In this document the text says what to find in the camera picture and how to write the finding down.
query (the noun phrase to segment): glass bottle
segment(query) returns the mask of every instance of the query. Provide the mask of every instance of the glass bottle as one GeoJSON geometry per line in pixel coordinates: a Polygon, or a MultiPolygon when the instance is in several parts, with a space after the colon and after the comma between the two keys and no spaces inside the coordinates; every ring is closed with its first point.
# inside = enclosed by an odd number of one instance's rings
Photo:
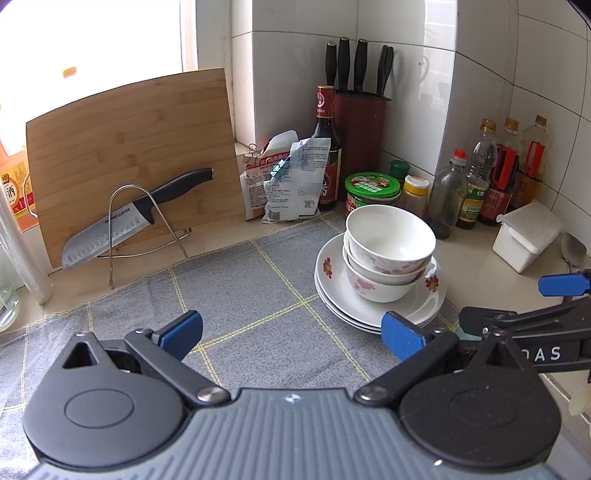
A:
{"type": "Polygon", "coordinates": [[[435,176],[425,222],[431,227],[436,238],[449,237],[456,226],[468,192],[464,165],[466,165],[466,152],[456,150],[450,159],[449,166],[435,176]]]}
{"type": "Polygon", "coordinates": [[[318,210],[332,210],[336,206],[340,182],[341,142],[335,125],[335,87],[318,85],[316,129],[312,138],[330,138],[330,152],[324,170],[318,210]]]}
{"type": "Polygon", "coordinates": [[[496,164],[497,146],[495,142],[496,123],[483,118],[480,125],[480,141],[466,164],[468,193],[462,204],[457,226],[470,230],[476,225],[478,214],[491,182],[491,171],[496,164]]]}

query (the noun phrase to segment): black knife handle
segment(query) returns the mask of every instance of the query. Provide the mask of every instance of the black knife handle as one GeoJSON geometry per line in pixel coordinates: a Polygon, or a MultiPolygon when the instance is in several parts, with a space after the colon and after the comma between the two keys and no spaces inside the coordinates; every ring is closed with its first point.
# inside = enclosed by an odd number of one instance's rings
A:
{"type": "Polygon", "coordinates": [[[355,50],[355,63],[353,64],[353,91],[363,93],[363,81],[368,68],[368,41],[360,38],[355,50]]]}
{"type": "Polygon", "coordinates": [[[339,91],[346,92],[349,84],[349,70],[351,68],[351,52],[349,50],[349,39],[341,37],[339,40],[339,57],[337,59],[339,71],[339,91]]]}
{"type": "Polygon", "coordinates": [[[375,86],[375,94],[378,97],[384,96],[386,88],[386,62],[388,61],[388,46],[383,45],[378,60],[378,81],[375,86]]]}
{"type": "Polygon", "coordinates": [[[324,68],[326,69],[326,84],[334,86],[336,79],[336,42],[329,41],[326,44],[324,68]]]}
{"type": "MultiPolygon", "coordinates": [[[[196,187],[204,181],[213,180],[213,169],[212,168],[200,168],[198,170],[188,171],[179,175],[175,179],[166,182],[164,185],[157,187],[150,193],[156,203],[170,202],[171,200],[179,198],[184,195],[193,187],[196,187]]],[[[149,221],[152,225],[154,224],[154,217],[152,216],[151,209],[154,206],[152,200],[147,195],[133,201],[135,207],[149,221]]]]}

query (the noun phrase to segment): white plastic container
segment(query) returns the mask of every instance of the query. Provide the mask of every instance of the white plastic container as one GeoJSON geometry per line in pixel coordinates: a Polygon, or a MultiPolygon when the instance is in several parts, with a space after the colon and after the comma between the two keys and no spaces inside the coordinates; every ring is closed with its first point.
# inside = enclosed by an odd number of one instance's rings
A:
{"type": "Polygon", "coordinates": [[[518,273],[523,272],[564,229],[560,219],[536,200],[499,215],[496,221],[503,225],[492,249],[518,273]]]}

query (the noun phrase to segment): stacked plates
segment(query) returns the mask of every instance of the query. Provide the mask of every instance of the stacked plates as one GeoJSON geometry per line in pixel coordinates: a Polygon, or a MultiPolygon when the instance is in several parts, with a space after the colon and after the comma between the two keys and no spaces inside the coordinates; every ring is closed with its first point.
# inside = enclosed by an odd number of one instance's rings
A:
{"type": "Polygon", "coordinates": [[[424,281],[416,282],[401,299],[377,303],[363,298],[351,286],[343,259],[344,233],[329,240],[316,259],[314,282],[327,308],[345,323],[364,332],[381,332],[384,313],[393,310],[418,326],[435,318],[445,299],[447,283],[441,266],[431,258],[424,281]]]}

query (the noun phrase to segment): stacked bowls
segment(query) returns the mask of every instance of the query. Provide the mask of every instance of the stacked bowls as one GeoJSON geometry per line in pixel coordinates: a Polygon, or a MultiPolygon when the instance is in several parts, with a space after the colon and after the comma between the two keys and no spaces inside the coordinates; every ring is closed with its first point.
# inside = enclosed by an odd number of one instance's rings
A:
{"type": "Polygon", "coordinates": [[[343,259],[349,283],[379,303],[404,297],[435,250],[435,235],[413,213],[388,205],[359,207],[347,217],[343,259]]]}

